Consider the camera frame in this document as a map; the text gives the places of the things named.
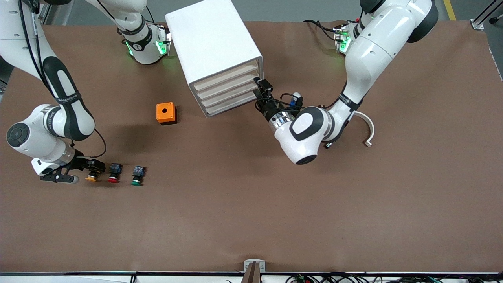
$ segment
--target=white robotic arm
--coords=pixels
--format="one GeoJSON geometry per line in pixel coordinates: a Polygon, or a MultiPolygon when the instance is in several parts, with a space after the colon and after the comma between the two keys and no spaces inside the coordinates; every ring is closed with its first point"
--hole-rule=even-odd
{"type": "Polygon", "coordinates": [[[295,164],[311,162],[318,155],[320,143],[328,148],[341,136],[369,89],[404,44],[426,36],[438,20],[432,0],[361,0],[361,6],[365,15],[359,23],[334,30],[339,34],[338,50],[346,54],[348,80],[333,106],[311,106],[301,111],[300,107],[289,107],[296,112],[294,115],[279,104],[275,104],[276,109],[272,105],[265,107],[266,103],[274,103],[259,102],[268,96],[258,83],[259,108],[266,119],[269,116],[274,137],[295,164]]]}
{"type": "Polygon", "coordinates": [[[28,118],[11,126],[7,142],[33,158],[32,166],[41,179],[75,183],[78,178],[68,171],[62,174],[62,168],[102,172],[104,164],[84,158],[61,137],[83,140],[95,130],[95,121],[66,66],[49,46],[35,16],[37,8],[38,3],[30,0],[0,0],[0,55],[40,79],[58,106],[36,107],[28,118]]]}
{"type": "Polygon", "coordinates": [[[141,12],[146,0],[86,0],[112,20],[126,39],[129,53],[141,64],[152,64],[166,55],[171,35],[166,28],[146,23],[141,12]]]}
{"type": "Polygon", "coordinates": [[[0,55],[14,67],[42,80],[59,104],[45,115],[46,129],[56,136],[83,140],[95,129],[93,116],[82,101],[65,65],[49,46],[31,8],[22,2],[21,11],[19,5],[18,1],[0,0],[0,55]],[[30,54],[23,24],[30,47],[40,52],[30,54]]]}

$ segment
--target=brown paper mat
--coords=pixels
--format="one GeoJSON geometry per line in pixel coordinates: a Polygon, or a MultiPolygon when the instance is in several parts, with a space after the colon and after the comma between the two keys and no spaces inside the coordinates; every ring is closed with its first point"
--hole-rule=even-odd
{"type": "MultiPolygon", "coordinates": [[[[275,94],[329,104],[344,59],[304,23],[247,23],[275,94]]],[[[177,58],[140,65],[115,27],[44,27],[119,162],[120,184],[51,184],[0,138],[0,269],[500,271],[503,84],[486,35],[439,22],[408,44],[330,149],[305,166],[283,154],[253,103],[205,118],[177,58]],[[180,123],[160,126],[173,101],[180,123]],[[129,184],[135,165],[144,186],[129,184]]],[[[15,70],[0,132],[41,103],[42,83],[15,70]]],[[[77,143],[102,150],[92,136],[77,143]]]]}

